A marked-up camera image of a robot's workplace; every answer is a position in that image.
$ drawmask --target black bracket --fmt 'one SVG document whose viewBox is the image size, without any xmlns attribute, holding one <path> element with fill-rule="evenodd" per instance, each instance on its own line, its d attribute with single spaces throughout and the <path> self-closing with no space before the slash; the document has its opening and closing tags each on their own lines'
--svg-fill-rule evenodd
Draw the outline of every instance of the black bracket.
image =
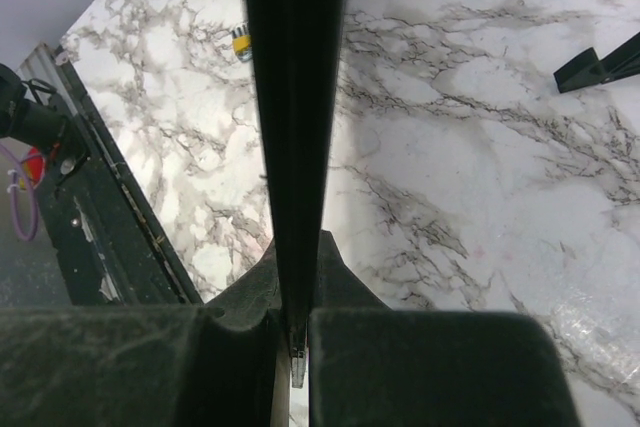
<svg viewBox="0 0 640 427">
<path fill-rule="evenodd" d="M 640 33 L 602 60 L 598 59 L 598 54 L 591 47 L 560 67 L 553 76 L 562 93 L 608 84 L 637 74 L 640 74 Z"/>
</svg>

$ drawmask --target silver screw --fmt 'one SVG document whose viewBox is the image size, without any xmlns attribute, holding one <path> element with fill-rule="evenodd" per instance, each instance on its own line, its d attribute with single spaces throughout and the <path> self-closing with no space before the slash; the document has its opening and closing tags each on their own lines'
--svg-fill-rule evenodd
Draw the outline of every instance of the silver screw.
<svg viewBox="0 0 640 427">
<path fill-rule="evenodd" d="M 73 171 L 73 168 L 76 166 L 76 161 L 71 157 L 68 159 L 64 159 L 62 164 L 60 165 L 60 173 L 62 175 L 68 175 Z"/>
</svg>

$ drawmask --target purple cable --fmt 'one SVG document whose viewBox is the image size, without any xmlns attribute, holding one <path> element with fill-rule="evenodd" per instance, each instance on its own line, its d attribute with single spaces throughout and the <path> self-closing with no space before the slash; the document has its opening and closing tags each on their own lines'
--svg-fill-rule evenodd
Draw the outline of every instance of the purple cable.
<svg viewBox="0 0 640 427">
<path fill-rule="evenodd" d="M 28 242 L 33 240 L 36 236 L 36 232 L 38 232 L 38 205 L 36 204 L 36 194 L 33 190 L 33 185 L 31 185 L 31 179 L 22 167 L 22 163 L 2 144 L 0 144 L 0 153 L 4 154 L 15 168 L 15 172 L 11 176 L 11 185 L 9 186 L 9 195 L 11 196 L 11 220 L 13 221 L 13 227 L 16 230 L 16 235 L 21 240 Z M 22 162 L 26 162 L 27 160 L 39 156 L 40 154 L 30 155 Z M 31 207 L 29 231 L 27 233 L 22 230 L 22 225 L 20 225 L 20 214 L 18 213 L 18 193 L 16 192 L 18 189 L 18 176 L 22 177 L 22 180 L 24 181 L 25 188 L 27 189 L 27 196 L 29 198 L 29 206 Z"/>
</svg>

